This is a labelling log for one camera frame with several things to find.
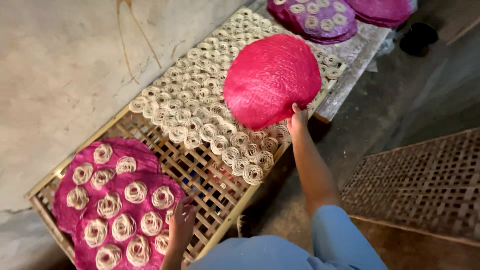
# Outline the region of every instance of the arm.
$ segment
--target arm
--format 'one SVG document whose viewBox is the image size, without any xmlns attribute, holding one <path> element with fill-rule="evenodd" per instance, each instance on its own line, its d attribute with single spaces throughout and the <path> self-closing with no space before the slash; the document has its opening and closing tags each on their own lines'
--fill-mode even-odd
<svg viewBox="0 0 480 270">
<path fill-rule="evenodd" d="M 293 111 L 295 114 L 287 120 L 287 126 L 292 136 L 293 153 L 307 200 L 307 210 L 313 216 L 321 206 L 340 206 L 341 199 L 332 174 L 308 133 L 308 112 L 301 111 L 296 103 L 293 104 Z"/>
<path fill-rule="evenodd" d="M 313 251 L 323 262 L 341 262 L 359 269 L 387 269 L 367 239 L 339 208 L 340 194 L 307 130 L 308 112 L 293 104 L 288 120 L 293 153 L 307 210 L 312 217 Z"/>
<path fill-rule="evenodd" d="M 187 205 L 193 202 L 193 196 L 181 200 L 174 208 L 170 220 L 170 234 L 168 248 L 163 259 L 161 270 L 180 270 L 183 253 L 192 240 L 193 226 L 197 207 Z"/>
</svg>

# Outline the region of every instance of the light blue shirt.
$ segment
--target light blue shirt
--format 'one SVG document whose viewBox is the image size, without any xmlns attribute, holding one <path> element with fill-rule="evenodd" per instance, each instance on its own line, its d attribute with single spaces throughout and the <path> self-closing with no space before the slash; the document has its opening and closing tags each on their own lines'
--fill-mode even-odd
<svg viewBox="0 0 480 270">
<path fill-rule="evenodd" d="M 230 238 L 214 247 L 189 270 L 383 270 L 367 239 L 338 206 L 323 206 L 312 218 L 313 251 L 277 236 Z"/>
</svg>

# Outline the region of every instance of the hand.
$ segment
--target hand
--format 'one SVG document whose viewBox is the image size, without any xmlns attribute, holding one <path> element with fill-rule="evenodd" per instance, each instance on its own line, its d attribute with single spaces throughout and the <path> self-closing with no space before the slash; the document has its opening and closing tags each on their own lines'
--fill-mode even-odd
<svg viewBox="0 0 480 270">
<path fill-rule="evenodd" d="M 195 216 L 197 207 L 187 205 L 193 202 L 193 196 L 188 196 L 181 200 L 173 210 L 170 220 L 170 234 L 168 240 L 168 252 L 183 252 L 187 249 L 192 240 L 193 226 L 195 225 Z"/>
<path fill-rule="evenodd" d="M 296 103 L 293 103 L 292 109 L 295 114 L 292 116 L 292 118 L 287 119 L 287 127 L 290 135 L 292 136 L 292 140 L 294 140 L 296 137 L 308 130 L 308 111 L 300 110 Z"/>
</svg>

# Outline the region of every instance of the concrete wall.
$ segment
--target concrete wall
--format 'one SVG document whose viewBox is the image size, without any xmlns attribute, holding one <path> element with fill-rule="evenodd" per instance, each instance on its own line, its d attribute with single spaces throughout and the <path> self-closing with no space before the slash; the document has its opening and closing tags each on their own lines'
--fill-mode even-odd
<svg viewBox="0 0 480 270">
<path fill-rule="evenodd" d="M 248 2 L 2 1 L 0 210 L 28 207 L 23 194 Z"/>
</svg>

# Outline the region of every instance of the wall stain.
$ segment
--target wall stain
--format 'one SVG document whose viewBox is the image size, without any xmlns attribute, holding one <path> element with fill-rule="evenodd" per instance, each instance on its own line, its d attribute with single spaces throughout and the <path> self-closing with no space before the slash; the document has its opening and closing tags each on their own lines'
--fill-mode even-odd
<svg viewBox="0 0 480 270">
<path fill-rule="evenodd" d="M 132 81 L 134 81 L 134 82 L 136 82 L 137 84 L 139 84 L 138 81 L 137 81 L 137 80 L 135 79 L 135 77 L 133 76 L 132 71 L 131 71 L 131 69 L 130 69 L 130 63 L 128 62 L 127 51 L 126 51 L 126 49 L 125 49 L 125 42 L 123 41 L 123 34 L 122 34 L 122 32 L 121 32 L 121 27 L 120 27 L 120 5 L 121 5 L 123 2 L 125 2 L 125 4 L 127 4 L 128 9 L 130 10 L 130 14 L 132 15 L 133 20 L 134 20 L 135 23 L 137 24 L 138 29 L 140 30 L 140 32 L 141 32 L 142 35 L 144 36 L 145 41 L 146 41 L 147 44 L 148 44 L 148 47 L 149 47 L 150 50 L 152 51 L 153 56 L 154 56 L 154 58 L 155 58 L 155 60 L 156 60 L 156 63 L 158 64 L 158 67 L 159 67 L 160 69 L 162 69 L 162 66 L 160 65 L 160 61 L 158 61 L 158 57 L 156 56 L 155 51 L 153 50 L 153 47 L 152 47 L 152 45 L 150 44 L 150 41 L 148 41 L 147 36 L 145 35 L 144 31 L 143 31 L 142 28 L 140 27 L 140 24 L 138 23 L 137 19 L 136 19 L 135 16 L 133 15 L 133 12 L 132 12 L 132 1 L 133 1 L 133 0 L 117 0 L 117 24 L 118 24 L 118 26 L 119 26 L 120 37 L 121 37 L 121 42 L 122 42 L 122 47 L 123 47 L 123 54 L 125 55 L 125 61 L 126 61 L 126 63 L 127 63 L 128 72 L 130 73 L 130 77 L 132 78 L 132 80 L 130 81 L 130 83 L 131 83 Z"/>
<path fill-rule="evenodd" d="M 175 52 L 177 51 L 178 45 L 182 44 L 183 42 L 185 42 L 185 40 L 180 41 L 180 43 L 178 43 L 177 45 L 175 45 L 175 47 L 173 47 L 172 55 L 170 56 L 170 58 L 172 60 L 174 59 L 173 56 L 175 55 Z"/>
</svg>

